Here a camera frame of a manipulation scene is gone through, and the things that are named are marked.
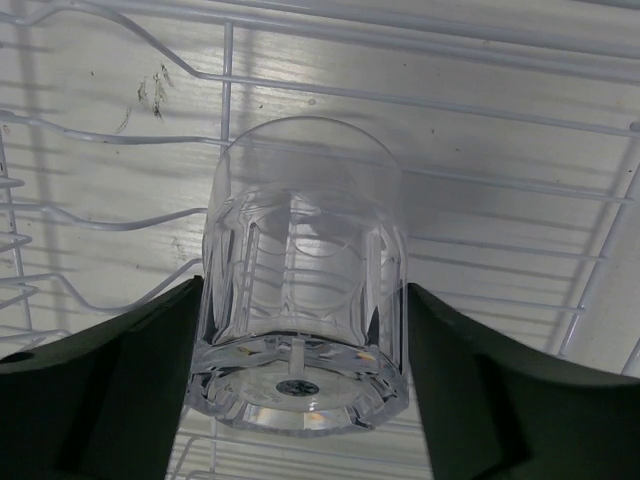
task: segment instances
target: glass tumbler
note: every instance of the glass tumbler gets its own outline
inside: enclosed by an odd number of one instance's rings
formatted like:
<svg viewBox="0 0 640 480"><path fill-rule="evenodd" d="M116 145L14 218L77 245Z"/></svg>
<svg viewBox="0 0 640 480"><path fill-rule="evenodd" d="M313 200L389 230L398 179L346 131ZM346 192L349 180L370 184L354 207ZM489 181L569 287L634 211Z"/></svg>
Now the glass tumbler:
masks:
<svg viewBox="0 0 640 480"><path fill-rule="evenodd" d="M188 403L298 437L370 430L408 405L400 170L344 122L275 120L221 155Z"/></svg>

